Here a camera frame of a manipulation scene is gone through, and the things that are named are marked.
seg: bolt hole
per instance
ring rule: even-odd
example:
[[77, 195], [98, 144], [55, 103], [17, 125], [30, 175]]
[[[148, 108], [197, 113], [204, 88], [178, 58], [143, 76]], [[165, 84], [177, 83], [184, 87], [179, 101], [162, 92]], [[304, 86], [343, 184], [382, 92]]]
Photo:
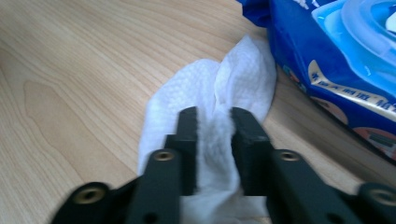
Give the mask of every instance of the bolt hole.
[[158, 216], [155, 213], [148, 213], [143, 217], [143, 221], [146, 224], [156, 223], [158, 221]]
[[297, 161], [300, 158], [293, 152], [282, 152], [280, 158], [284, 161]]
[[333, 214], [333, 213], [327, 214], [327, 219], [331, 223], [334, 223], [334, 224], [343, 224], [344, 223], [344, 220], [340, 216]]
[[94, 198], [96, 195], [95, 191], [89, 191], [84, 195], [84, 199], [85, 200], [90, 200], [92, 198]]
[[156, 161], [170, 161], [174, 158], [174, 155], [170, 152], [158, 152], [155, 154], [154, 159]]

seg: wet wipe package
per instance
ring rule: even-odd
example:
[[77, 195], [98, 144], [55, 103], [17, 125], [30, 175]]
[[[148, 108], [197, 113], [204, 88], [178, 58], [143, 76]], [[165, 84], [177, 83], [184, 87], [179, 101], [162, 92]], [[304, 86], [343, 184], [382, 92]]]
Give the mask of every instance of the wet wipe package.
[[239, 0], [312, 100], [396, 161], [396, 0]]

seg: wooden table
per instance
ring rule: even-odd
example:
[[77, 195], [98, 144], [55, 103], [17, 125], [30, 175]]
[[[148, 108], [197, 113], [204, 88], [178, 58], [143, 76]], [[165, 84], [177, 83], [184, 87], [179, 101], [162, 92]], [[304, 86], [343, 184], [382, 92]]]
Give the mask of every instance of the wooden table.
[[[134, 178], [148, 99], [184, 65], [221, 61], [245, 34], [266, 37], [229, 0], [1, 0], [0, 223], [48, 222], [74, 187]], [[339, 189], [396, 186], [395, 167], [282, 74], [263, 126]]]

